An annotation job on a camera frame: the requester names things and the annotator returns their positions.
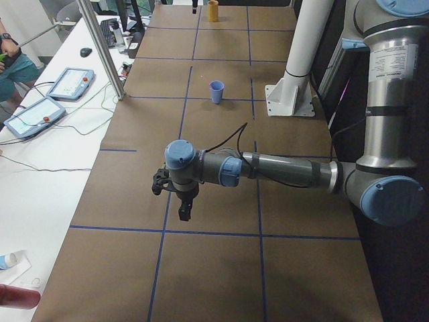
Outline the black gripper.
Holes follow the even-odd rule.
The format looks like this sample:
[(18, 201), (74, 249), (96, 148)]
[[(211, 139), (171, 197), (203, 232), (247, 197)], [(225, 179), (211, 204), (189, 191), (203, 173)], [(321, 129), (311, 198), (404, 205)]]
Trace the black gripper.
[(199, 194), (199, 186), (193, 187), (190, 191), (178, 191), (176, 196), (182, 201), (178, 210), (181, 221), (189, 221), (191, 219), (192, 203)]

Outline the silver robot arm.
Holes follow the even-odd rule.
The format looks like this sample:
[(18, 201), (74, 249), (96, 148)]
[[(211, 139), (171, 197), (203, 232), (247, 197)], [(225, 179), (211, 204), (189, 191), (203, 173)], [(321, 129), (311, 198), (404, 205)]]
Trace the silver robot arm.
[(406, 144), (419, 44), (427, 36), (427, 1), (347, 1), (343, 48), (370, 52), (365, 146), (355, 163), (322, 164), (222, 144), (197, 150), (186, 140), (175, 140), (165, 149), (152, 192), (176, 193), (182, 202), (179, 217), (187, 221), (201, 184), (235, 187), (241, 177), (266, 179), (342, 193), (364, 216), (382, 225), (410, 221), (424, 204), (422, 185), (410, 177), (416, 165)]

